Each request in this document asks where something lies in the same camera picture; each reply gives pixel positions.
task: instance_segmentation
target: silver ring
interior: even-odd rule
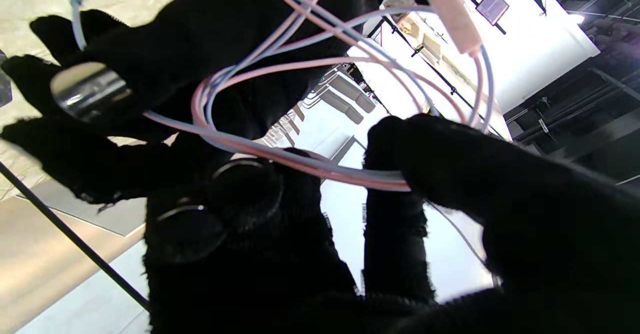
[[[183,207],[178,207],[176,209],[171,209],[171,211],[168,211],[167,213],[162,214],[155,221],[156,222],[160,222],[162,220],[166,220],[166,218],[169,218],[170,216],[173,216],[174,214],[180,213],[182,211],[192,211],[192,210],[203,211],[204,210],[204,205],[202,205],[202,204],[200,204],[200,205],[185,205]]]

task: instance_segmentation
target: person's hand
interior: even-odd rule
[[[233,10],[226,9],[229,3],[234,4]],[[319,3],[343,20],[378,6],[377,0]],[[142,118],[142,112],[153,110],[190,122],[189,104],[197,84],[241,61],[290,13],[282,0],[174,0],[151,23],[128,27],[106,13],[87,11],[81,20],[87,38],[82,52],[75,45],[68,20],[57,16],[39,18],[32,28],[61,66],[33,56],[14,57],[3,63],[2,68],[43,117],[8,125],[0,137],[22,147],[54,179],[92,203],[145,195],[158,189],[158,184],[170,188],[167,180],[156,181],[167,172],[176,177],[175,186],[185,185],[184,181],[195,180],[207,168],[229,157],[190,134],[178,136],[180,143],[192,146],[190,150],[183,148],[174,154],[173,147],[169,151],[160,141],[176,130]],[[320,31],[306,22],[292,40]],[[255,66],[342,56],[347,48],[332,38],[264,59]],[[105,64],[131,90],[127,105],[119,107],[99,127],[71,118],[55,104],[50,91],[54,75],[90,61]],[[324,68],[309,68],[275,73],[227,88],[215,98],[214,124],[220,131],[252,140],[262,138],[324,72]],[[105,136],[128,136],[150,145],[118,148]],[[151,147],[160,150],[154,152]],[[216,152],[214,156],[210,156],[211,151]],[[147,181],[130,180],[150,174],[153,175]]]

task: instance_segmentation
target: white wall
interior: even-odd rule
[[[506,35],[466,0],[494,66],[496,96],[503,113],[600,53],[556,0],[543,0],[546,16],[541,16],[533,0],[505,1],[509,9],[498,24]]]

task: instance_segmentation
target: pink cable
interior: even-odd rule
[[[368,56],[370,56],[371,58],[377,58],[373,52],[371,52],[370,50],[368,50],[367,48],[365,48],[364,46],[360,45],[358,42],[356,42],[354,39],[350,38],[349,36],[347,36],[346,34],[344,34],[341,30],[331,26],[329,23],[325,22],[324,20],[318,18],[316,15],[314,15],[313,13],[306,13],[305,9],[300,6],[299,4],[297,4],[294,0],[283,0],[286,2],[286,4],[290,5],[291,8],[295,9],[298,13],[306,16],[306,18],[308,20],[310,20],[311,22],[315,23],[316,25],[318,25],[318,27],[324,29],[325,31],[328,31],[330,33],[333,33],[333,35],[336,38],[341,39],[343,42],[347,43],[348,45],[352,46],[352,47],[356,47],[359,50],[362,50],[363,52],[365,52]],[[409,93],[409,95],[411,95],[411,98],[413,99],[413,103],[415,104],[416,108],[418,109],[418,112],[422,112],[423,107],[420,105],[420,102],[418,102],[418,99],[416,98],[416,96],[414,95],[414,93],[409,89],[409,87],[407,86],[407,84],[400,79],[400,77],[393,71],[389,70],[389,72],[391,73],[391,75],[393,75],[393,77],[400,83],[402,84],[402,86],[405,88],[405,90],[407,91],[407,93]]]
[[[229,79],[227,82],[225,82],[224,84],[222,84],[220,86],[220,90],[223,90],[225,88],[228,88],[229,86],[233,86],[234,84],[237,84],[239,82],[242,81],[246,81],[248,79],[254,78],[254,77],[259,77],[261,75],[265,75],[265,74],[270,74],[270,73],[275,73],[275,72],[283,72],[286,70],[294,70],[294,69],[300,69],[300,68],[311,68],[314,66],[325,66],[325,65],[333,65],[333,64],[338,64],[338,63],[350,63],[350,62],[368,62],[368,63],[377,63],[380,64],[382,66],[385,66],[386,68],[390,69],[390,70],[397,70],[396,68],[393,68],[393,66],[391,66],[391,64],[389,64],[386,61],[380,61],[379,59],[374,59],[374,58],[368,58],[368,57],[334,57],[334,58],[322,58],[322,59],[314,59],[311,61],[302,61],[302,62],[297,62],[297,63],[285,63],[285,64],[280,64],[280,65],[274,65],[274,66],[268,66],[265,68],[258,68],[256,70],[252,70],[250,72],[245,72],[239,75],[236,75],[234,77],[232,77],[231,79]],[[436,86],[436,84],[432,81],[430,81],[429,79],[423,77],[423,75],[420,75],[412,70],[408,70],[408,72],[410,72],[412,75],[414,75],[416,78],[420,79],[421,81],[429,84],[429,86],[431,86],[433,89],[435,89],[436,91],[438,91],[439,94],[441,94],[443,97],[445,97],[448,102],[451,104],[451,106],[454,107],[455,111],[457,112],[457,115],[460,117],[460,122],[465,124],[466,123],[466,116],[464,114],[464,112],[462,111],[462,109],[460,108],[460,106],[458,106],[458,104],[453,100],[453,98],[449,95],[447,95],[445,93],[445,91],[443,91],[440,87]],[[199,125],[200,127],[205,127],[205,128],[210,128],[209,124],[207,123],[207,121],[205,120],[205,116],[204,116],[204,110],[203,110],[203,105],[204,102],[206,102],[208,100],[208,98],[203,98],[202,95],[204,94],[202,91],[202,87],[204,87],[204,83],[206,81],[203,81],[198,88],[196,89],[196,93],[195,95],[192,97],[191,99],[191,113],[194,117],[194,120],[196,122],[197,125]]]

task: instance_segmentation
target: white cable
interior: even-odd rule
[[[73,29],[73,37],[78,44],[80,50],[84,50],[87,46],[85,40],[85,34],[82,30],[82,24],[80,23],[80,7],[85,0],[70,0],[71,1],[71,27]]]
[[[77,2],[71,4],[71,27],[78,48],[84,50],[87,47],[87,40],[85,40],[85,34],[83,33],[82,24],[80,23],[80,4]]]
[[[335,16],[333,16],[331,13],[327,12],[326,9],[319,7],[315,4],[315,2],[313,2],[313,0],[295,0],[296,2],[299,2],[301,4],[301,7],[306,11],[306,16],[311,16],[311,14],[309,13],[309,10],[313,9],[313,11],[316,11],[318,14],[320,14],[320,16],[324,17],[328,22],[331,22],[333,25],[335,25],[335,28],[338,29],[339,32],[344,32],[345,34],[347,34],[350,38],[356,40],[356,41],[363,41],[366,38],[364,38],[360,33],[357,33],[356,31],[354,31],[351,27],[354,25],[357,25],[359,23],[362,23],[366,20],[368,20],[368,18],[371,17],[377,17],[386,13],[404,13],[405,11],[428,11],[428,12],[434,12],[431,8],[427,7],[427,6],[405,6],[405,7],[401,7],[401,8],[387,8],[387,9],[382,9],[380,11],[374,11],[372,13],[368,13],[362,16],[359,16],[357,18],[354,18],[348,22],[342,22],[342,20],[340,20],[339,18],[336,18]],[[72,8],[73,8],[73,22],[74,22],[74,35],[76,37],[76,41],[78,42],[78,45],[81,47],[84,47],[83,44],[83,39],[84,36],[82,35],[82,28],[80,25],[80,4],[82,3],[82,0],[80,1],[72,1]],[[282,36],[279,36],[279,38],[275,38],[275,40],[272,42],[271,45],[261,45],[260,47],[265,47],[263,49],[261,49],[260,47],[256,48],[256,50],[254,50],[254,52],[252,52],[251,55],[249,55],[247,58],[245,58],[244,61],[242,61],[241,63],[239,63],[236,66],[230,66],[225,68],[224,70],[221,70],[220,72],[218,72],[216,75],[212,76],[208,82],[206,83],[206,88],[204,91],[204,95],[206,97],[210,96],[210,93],[212,93],[211,97],[211,102],[213,102],[213,97],[215,97],[215,92],[216,92],[216,88],[219,88],[220,86],[222,86],[224,84],[224,82],[227,82],[229,79],[231,79],[231,77],[233,77],[233,75],[238,72],[239,70],[242,70],[242,68],[245,68],[246,66],[249,66],[253,63],[256,63],[256,61],[259,61],[260,59],[263,59],[267,56],[270,55],[274,55],[274,54],[280,54],[282,52],[287,52],[289,50],[294,50],[294,49],[299,49],[302,47],[305,47],[307,45],[311,45],[313,43],[317,43],[320,42],[324,39],[330,38],[332,36],[334,36],[333,33],[330,32],[324,32],[324,33],[320,33],[317,34],[316,36],[311,36],[309,38],[306,38],[304,40],[300,40],[297,41],[295,43],[290,43],[288,45],[282,45],[282,43],[284,43],[288,38],[291,37],[291,35],[293,35],[293,33],[295,32],[295,30],[297,30],[297,27],[299,26],[300,22],[304,21],[304,18],[306,16],[303,16],[302,14],[297,14],[296,12],[292,13],[292,15],[290,16],[291,22],[290,22],[290,26],[287,28],[284,24],[281,25],[281,27],[279,27],[279,30],[282,32],[284,32],[282,34]],[[384,50],[382,49],[378,49],[376,47],[371,47],[373,48],[376,52],[378,52],[379,54],[381,54],[383,57],[385,57],[386,59],[389,60],[388,64],[395,67],[396,70],[400,70],[402,72],[404,72],[418,87],[418,89],[420,91],[422,91],[423,95],[425,95],[425,98],[427,99],[427,101],[429,103],[432,103],[429,96],[426,94],[425,89],[422,87],[422,85],[418,82],[418,80],[416,80],[415,76],[416,74],[414,73],[412,75],[412,71],[406,70],[406,68],[400,66],[397,64],[397,62],[395,61],[395,59],[391,58],[391,56],[389,56],[388,54],[386,54],[386,52],[384,52]],[[489,106],[488,106],[488,110],[489,112],[487,112],[487,121],[485,122],[485,124],[483,124],[484,129],[486,130],[486,128],[489,126],[489,117],[491,115],[490,113],[490,109],[492,107],[492,102],[493,102],[493,90],[494,90],[494,81],[493,81],[493,76],[492,76],[492,71],[491,71],[491,65],[489,63],[489,56],[486,53],[486,50],[484,48],[484,46],[482,46],[481,48],[481,52],[482,52],[482,57],[484,59],[484,61],[487,64],[487,74],[489,77],[489,81],[488,81],[488,85],[489,85]],[[389,189],[388,186],[381,186],[380,188],[378,188],[377,184],[374,184],[373,186],[369,186],[370,188],[375,188],[375,189],[384,189],[384,190],[400,190],[400,191],[405,191],[405,190],[409,190],[408,187],[406,187],[406,182],[404,182],[402,175],[399,172],[377,172],[377,171],[365,171],[365,170],[355,170],[354,168],[345,168],[345,167],[340,167],[340,166],[334,166],[332,165],[330,162],[326,162],[326,161],[318,161],[317,159],[310,159],[310,158],[306,158],[306,157],[301,157],[295,154],[291,154],[289,152],[285,152],[285,151],[281,151],[281,150],[276,150],[276,149],[272,149],[272,148],[268,148],[262,145],[259,145],[258,143],[254,143],[253,141],[249,141],[246,138],[241,138],[241,137],[237,137],[237,136],[233,136],[231,134],[227,134],[227,133],[223,133],[223,132],[217,132],[215,131],[215,127],[213,127],[213,119],[211,118],[210,121],[210,125],[212,125],[212,129],[206,129],[206,128],[201,128],[198,127],[197,125],[191,125],[191,124],[185,124],[185,123],[181,123],[175,120],[171,120],[169,118],[164,118],[160,115],[157,115],[155,113],[145,113],[145,116],[147,116],[148,118],[151,118],[153,120],[156,120],[160,123],[164,123],[167,125],[171,125],[172,127],[176,127],[180,130],[183,131],[189,131],[189,132],[194,132],[196,134],[199,134],[201,136],[203,136],[203,138],[205,138],[206,141],[208,141],[209,143],[211,143],[212,145],[215,145],[217,147],[221,147],[224,150],[230,150],[232,152],[242,152],[242,150],[238,150],[238,148],[245,148],[247,151],[249,150],[256,150],[256,151],[262,151],[262,152],[268,152],[269,153],[269,158],[274,160],[274,161],[292,161],[295,162],[295,168],[299,169],[299,170],[309,170],[311,171],[312,169],[309,168],[303,168],[305,165],[308,167],[313,167],[313,168],[318,168],[319,170],[322,170],[326,173],[336,173],[337,175],[341,175],[343,176],[342,179],[339,179],[339,181],[343,181],[343,182],[347,182],[347,183],[353,183],[353,184],[358,184],[358,181],[361,180],[368,180],[368,181],[382,181],[385,182],[386,184],[391,183],[395,183],[394,186],[396,186],[395,189]],[[226,147],[224,146],[222,143],[220,143],[220,140],[226,141],[228,143],[232,143],[233,144],[233,148],[231,147]]]
[[[345,34],[348,34],[351,38],[355,39],[356,41],[362,41],[362,42],[366,41],[365,36],[363,36],[361,33],[356,32],[354,29],[352,29],[350,27],[347,27],[347,25],[345,25],[345,23],[342,22],[342,20],[340,20],[340,18],[334,16],[333,13],[330,13],[329,11],[327,11],[326,9],[318,6],[315,3],[309,2],[309,0],[296,0],[296,1],[301,3],[301,4],[304,4],[308,8],[313,9],[313,11],[318,13],[321,17],[324,17],[324,19],[326,19],[329,23],[335,25],[339,29],[342,29],[343,32],[345,32]],[[389,54],[387,54],[387,52],[382,50],[382,48],[379,48],[377,46],[369,46],[369,47],[371,49],[375,50],[375,52],[380,54],[382,57],[386,58],[386,60],[388,60],[390,63],[392,63],[395,66],[395,68],[398,68],[399,70],[404,72],[404,67],[400,66],[397,63],[397,61],[393,57],[391,57]],[[409,79],[411,79],[411,81],[413,81],[413,83],[422,92],[423,96],[425,97],[425,99],[429,103],[429,107],[432,108],[432,110],[434,111],[434,115],[439,115],[438,110],[433,105],[434,102],[432,102],[432,100],[429,97],[429,95],[427,95],[427,92],[425,91],[423,86],[413,76],[409,75]]]

